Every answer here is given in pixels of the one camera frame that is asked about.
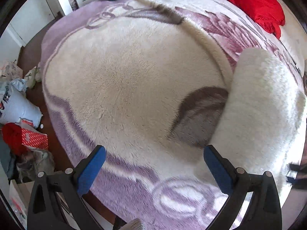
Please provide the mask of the white wardrobe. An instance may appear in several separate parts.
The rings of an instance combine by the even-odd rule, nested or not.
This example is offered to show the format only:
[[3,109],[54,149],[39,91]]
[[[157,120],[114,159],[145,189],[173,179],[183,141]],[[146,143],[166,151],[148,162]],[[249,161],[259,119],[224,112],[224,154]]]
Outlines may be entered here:
[[1,0],[1,60],[17,61],[43,28],[94,0]]

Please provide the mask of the white fluffy fleece garment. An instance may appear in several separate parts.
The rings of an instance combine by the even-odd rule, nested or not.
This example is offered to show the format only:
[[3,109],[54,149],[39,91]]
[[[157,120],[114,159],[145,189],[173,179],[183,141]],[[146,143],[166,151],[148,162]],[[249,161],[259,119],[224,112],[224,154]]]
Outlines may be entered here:
[[220,85],[215,60],[202,61],[196,72],[206,85],[193,92],[194,106],[173,133],[199,148],[213,144],[249,172],[272,172],[285,202],[291,190],[287,166],[300,160],[306,128],[306,96],[286,65],[268,51],[248,48],[230,89]]

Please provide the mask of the white plastic bag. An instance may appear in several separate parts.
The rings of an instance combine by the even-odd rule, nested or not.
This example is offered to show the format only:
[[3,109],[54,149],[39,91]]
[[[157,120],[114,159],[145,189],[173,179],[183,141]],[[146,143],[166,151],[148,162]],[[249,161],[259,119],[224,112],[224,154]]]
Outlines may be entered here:
[[37,128],[42,113],[39,107],[31,103],[11,82],[1,79],[1,124],[27,120]]

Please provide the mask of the red dotted gift box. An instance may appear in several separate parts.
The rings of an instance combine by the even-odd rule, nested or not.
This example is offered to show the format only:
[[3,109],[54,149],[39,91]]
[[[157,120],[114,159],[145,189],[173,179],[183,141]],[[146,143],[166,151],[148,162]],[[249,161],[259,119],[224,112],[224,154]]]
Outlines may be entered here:
[[28,148],[48,150],[48,136],[36,130],[21,128],[21,143]]

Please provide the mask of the white pillow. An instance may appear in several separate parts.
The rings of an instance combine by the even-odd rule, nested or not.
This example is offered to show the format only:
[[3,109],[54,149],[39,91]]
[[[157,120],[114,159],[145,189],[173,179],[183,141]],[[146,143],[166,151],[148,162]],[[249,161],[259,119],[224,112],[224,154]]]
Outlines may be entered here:
[[306,32],[292,12],[283,7],[285,25],[281,26],[280,41],[296,63],[301,76],[306,66]]

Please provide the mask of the floral plush bed blanket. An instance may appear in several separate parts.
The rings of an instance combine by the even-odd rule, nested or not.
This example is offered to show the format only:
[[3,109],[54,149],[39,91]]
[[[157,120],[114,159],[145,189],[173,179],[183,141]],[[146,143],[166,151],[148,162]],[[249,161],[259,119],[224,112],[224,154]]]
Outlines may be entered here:
[[227,0],[97,0],[55,23],[42,43],[42,86],[56,135],[73,165],[103,145],[91,192],[147,229],[205,229],[226,201],[192,146],[173,129],[219,65],[230,89],[245,49],[272,53],[304,92],[288,50]]

